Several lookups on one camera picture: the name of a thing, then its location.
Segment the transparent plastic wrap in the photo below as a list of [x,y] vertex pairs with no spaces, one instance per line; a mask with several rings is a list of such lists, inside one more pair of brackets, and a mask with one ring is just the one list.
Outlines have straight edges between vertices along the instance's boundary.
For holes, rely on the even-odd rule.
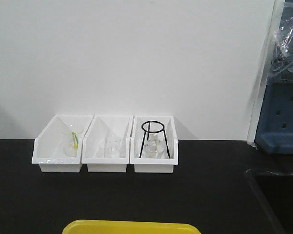
[[279,30],[275,32],[277,41],[267,84],[293,84],[293,3],[286,3]]

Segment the white wall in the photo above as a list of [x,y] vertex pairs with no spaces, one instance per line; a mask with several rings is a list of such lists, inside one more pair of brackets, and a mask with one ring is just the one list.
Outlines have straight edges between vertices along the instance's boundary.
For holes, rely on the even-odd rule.
[[55,113],[174,115],[245,140],[274,0],[0,0],[0,138]]

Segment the yellow plastic container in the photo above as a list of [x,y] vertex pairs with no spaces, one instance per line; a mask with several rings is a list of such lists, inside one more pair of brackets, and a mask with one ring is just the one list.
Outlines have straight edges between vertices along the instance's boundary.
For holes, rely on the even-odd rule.
[[201,234],[189,224],[77,220],[62,234]]

